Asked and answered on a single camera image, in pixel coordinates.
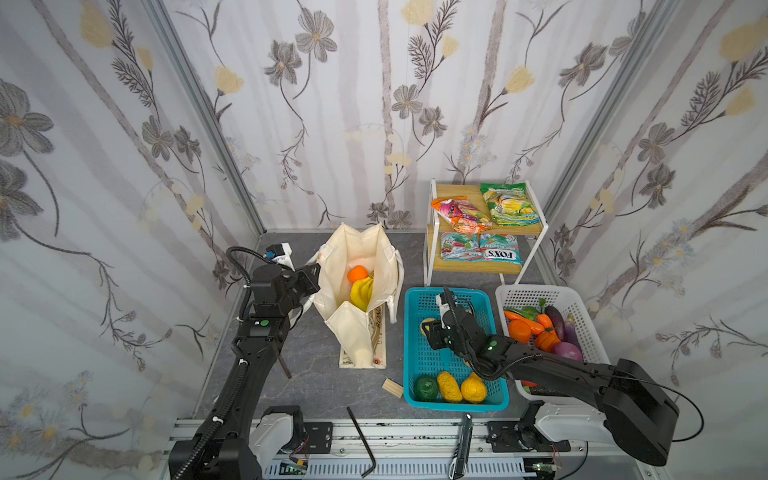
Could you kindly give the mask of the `yellow lemon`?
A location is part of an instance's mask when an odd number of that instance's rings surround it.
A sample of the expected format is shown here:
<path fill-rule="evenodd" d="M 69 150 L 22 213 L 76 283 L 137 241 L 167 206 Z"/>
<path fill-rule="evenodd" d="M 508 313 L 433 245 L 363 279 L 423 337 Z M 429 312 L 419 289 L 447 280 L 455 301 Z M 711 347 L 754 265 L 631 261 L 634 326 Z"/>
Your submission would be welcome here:
<path fill-rule="evenodd" d="M 434 326 L 434 323 L 435 323 L 434 318 L 427 318 L 420 323 L 420 331 L 425 337 L 427 337 L 430 334 L 431 328 Z"/>

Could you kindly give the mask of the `orange tangerine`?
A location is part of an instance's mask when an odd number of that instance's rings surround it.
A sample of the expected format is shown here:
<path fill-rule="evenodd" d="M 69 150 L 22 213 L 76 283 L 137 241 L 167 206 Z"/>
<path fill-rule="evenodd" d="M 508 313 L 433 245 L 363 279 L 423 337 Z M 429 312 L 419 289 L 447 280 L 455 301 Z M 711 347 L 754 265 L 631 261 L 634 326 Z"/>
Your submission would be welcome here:
<path fill-rule="evenodd" d="M 362 265 L 357 265 L 351 268 L 347 273 L 347 279 L 352 285 L 354 285 L 358 281 L 365 280 L 368 277 L 369 277 L 369 272 Z"/>

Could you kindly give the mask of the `cream canvas grocery bag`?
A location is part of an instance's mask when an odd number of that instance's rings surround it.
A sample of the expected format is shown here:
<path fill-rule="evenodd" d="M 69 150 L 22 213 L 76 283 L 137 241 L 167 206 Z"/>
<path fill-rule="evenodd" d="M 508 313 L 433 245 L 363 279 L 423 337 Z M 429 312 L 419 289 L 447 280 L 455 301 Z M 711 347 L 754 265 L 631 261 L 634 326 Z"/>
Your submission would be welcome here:
<path fill-rule="evenodd" d="M 340 344 L 339 366 L 384 369 L 386 327 L 397 322 L 405 271 L 379 224 L 341 225 L 308 261 L 320 266 L 313 305 Z"/>

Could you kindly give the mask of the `yellow banana bunch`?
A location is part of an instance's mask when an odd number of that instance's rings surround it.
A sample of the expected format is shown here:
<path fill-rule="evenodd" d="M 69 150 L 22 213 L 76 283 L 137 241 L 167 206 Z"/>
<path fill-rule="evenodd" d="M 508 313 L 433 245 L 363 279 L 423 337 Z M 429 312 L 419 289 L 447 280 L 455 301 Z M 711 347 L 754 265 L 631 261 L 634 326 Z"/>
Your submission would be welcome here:
<path fill-rule="evenodd" d="M 372 298 L 373 283 L 374 280 L 371 277 L 368 277 L 367 279 L 358 281 L 352 285 L 350 291 L 351 303 L 364 312 L 368 310 Z"/>

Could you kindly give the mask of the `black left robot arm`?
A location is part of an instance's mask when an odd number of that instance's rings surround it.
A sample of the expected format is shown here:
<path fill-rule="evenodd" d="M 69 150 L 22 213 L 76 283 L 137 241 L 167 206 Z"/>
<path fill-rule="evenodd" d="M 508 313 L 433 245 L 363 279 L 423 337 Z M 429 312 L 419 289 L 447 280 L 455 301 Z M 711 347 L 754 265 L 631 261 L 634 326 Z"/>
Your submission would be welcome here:
<path fill-rule="evenodd" d="M 295 268 L 287 243 L 264 253 L 241 246 L 226 256 L 244 279 L 231 342 L 234 364 L 211 412 L 168 457 L 173 479 L 261 479 L 283 450 L 303 447 L 308 435 L 296 405 L 270 407 L 253 421 L 266 380 L 282 364 L 285 341 L 319 292 L 317 264 Z"/>

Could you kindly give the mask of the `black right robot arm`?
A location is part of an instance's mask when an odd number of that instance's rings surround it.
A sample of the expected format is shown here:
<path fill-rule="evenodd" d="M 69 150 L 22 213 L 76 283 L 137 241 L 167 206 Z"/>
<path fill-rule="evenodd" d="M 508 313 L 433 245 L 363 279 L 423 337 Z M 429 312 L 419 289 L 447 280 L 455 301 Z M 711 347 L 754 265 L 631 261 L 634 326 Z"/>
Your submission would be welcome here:
<path fill-rule="evenodd" d="M 616 445 L 653 466 L 667 464 L 679 408 L 637 363 L 588 363 L 559 356 L 510 337 L 490 335 L 444 288 L 439 317 L 420 324 L 434 350 L 450 349 L 484 381 L 529 381 L 578 399 L 605 415 Z"/>

